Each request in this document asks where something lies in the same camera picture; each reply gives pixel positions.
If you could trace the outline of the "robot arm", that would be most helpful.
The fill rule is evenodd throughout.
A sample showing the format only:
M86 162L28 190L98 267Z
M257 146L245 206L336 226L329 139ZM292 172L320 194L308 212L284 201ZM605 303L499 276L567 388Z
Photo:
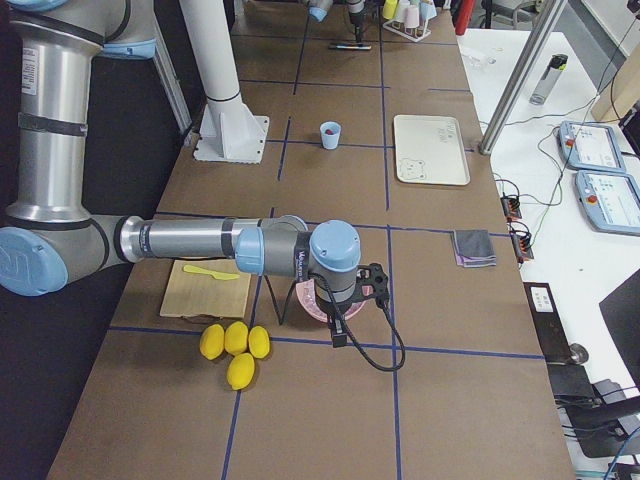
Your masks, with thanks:
M308 15L316 22L322 22L334 2L332 0L309 0L303 1L306 6ZM349 21L353 27L354 38L357 44L363 43L364 19L365 19L365 1L364 0L345 0L343 4L346 6Z
M93 215L82 203L93 59L149 59L149 1L14 1L23 42L19 188L1 231L1 283L23 296L58 291L146 258L229 258L239 270L313 280L333 344L353 338L344 315L363 299L360 240L348 223L309 229L295 216L144 220Z

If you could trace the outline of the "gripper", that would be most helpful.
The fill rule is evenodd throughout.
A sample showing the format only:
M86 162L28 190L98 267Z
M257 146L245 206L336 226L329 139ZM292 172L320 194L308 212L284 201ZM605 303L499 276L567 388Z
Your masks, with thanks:
M321 317L325 323L329 322L331 341L334 348L341 348L347 344L347 333L344 324L336 318L338 314L346 316L346 312L349 311L352 306L352 302L344 301L333 303L330 300L319 299L319 309L322 312Z
M362 25L364 24L364 18L365 18L365 13L363 10L357 13L354 13L354 12L349 13L349 19L351 24L354 27L354 37L355 37L355 42L357 44L363 43L363 26Z

